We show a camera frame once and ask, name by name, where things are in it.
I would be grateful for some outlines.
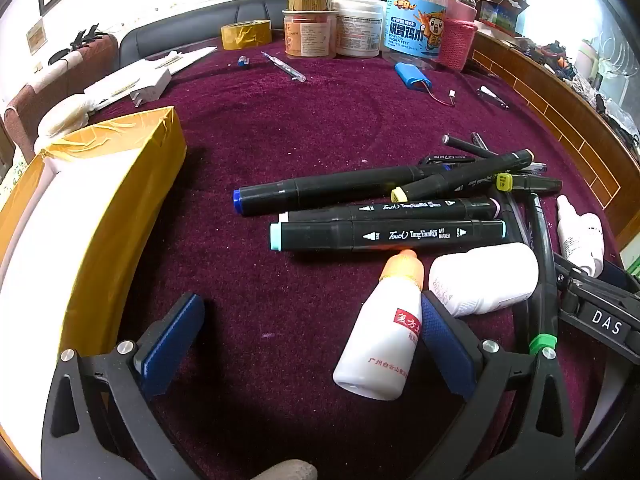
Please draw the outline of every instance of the cardboard box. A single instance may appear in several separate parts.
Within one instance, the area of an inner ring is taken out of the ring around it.
[[[110,352],[186,146],[173,107],[88,126],[31,162],[0,211],[0,437],[40,476],[60,352]]]
[[[477,1],[477,20],[515,37],[518,16],[529,7],[526,0]]]

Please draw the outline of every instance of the purple tablecloth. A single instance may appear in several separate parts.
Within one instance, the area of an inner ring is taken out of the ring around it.
[[[286,59],[281,42],[266,50]],[[332,381],[360,306],[390,255],[270,251],[274,217],[238,216],[232,191],[459,153],[442,147],[441,136],[470,140],[476,131],[496,152],[529,148],[546,162],[548,176],[562,178],[578,213],[600,216],[609,259],[616,257],[614,238],[561,145],[495,77],[428,72],[436,96],[456,91],[457,105],[449,108],[407,90],[381,57],[290,60],[307,76],[299,83],[259,49],[242,54],[250,57],[249,69],[237,66],[238,52],[214,53],[174,76],[164,96],[142,108],[175,106],[188,152],[140,259],[120,337],[137,339],[187,290],[205,299],[202,332],[154,408],[210,478],[250,478],[288,458],[313,463],[322,478],[406,478],[461,405],[424,347],[418,346],[404,393],[394,402],[364,399]],[[476,97],[482,84],[511,102],[511,110]],[[123,100],[94,122],[134,111]],[[543,200],[558,250],[555,204]],[[420,257],[428,272],[433,255]],[[509,309],[467,320],[478,337],[513,349]],[[576,433],[593,411],[603,352],[561,323],[558,357]]]

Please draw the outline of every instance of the blue label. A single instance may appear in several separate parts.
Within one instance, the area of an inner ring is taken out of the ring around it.
[[[436,57],[444,10],[425,0],[386,0],[385,46],[412,56]]]

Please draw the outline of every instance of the clear pen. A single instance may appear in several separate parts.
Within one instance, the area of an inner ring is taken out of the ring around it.
[[[302,83],[306,81],[306,76],[304,74],[301,74],[295,68],[290,67],[288,64],[286,64],[283,61],[279,60],[277,57],[270,56],[266,52],[263,52],[262,55],[264,57],[270,59],[274,63],[275,66],[277,66],[281,70],[284,70],[284,72],[289,74],[293,79],[296,79],[296,80],[298,80],[298,81],[300,81]]]

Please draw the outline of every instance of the black leather headboard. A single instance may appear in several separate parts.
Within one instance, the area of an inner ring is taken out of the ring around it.
[[[284,28],[287,0],[235,0],[190,10],[132,30],[120,42],[120,68],[158,52],[220,36],[220,27],[250,20],[271,20]]]

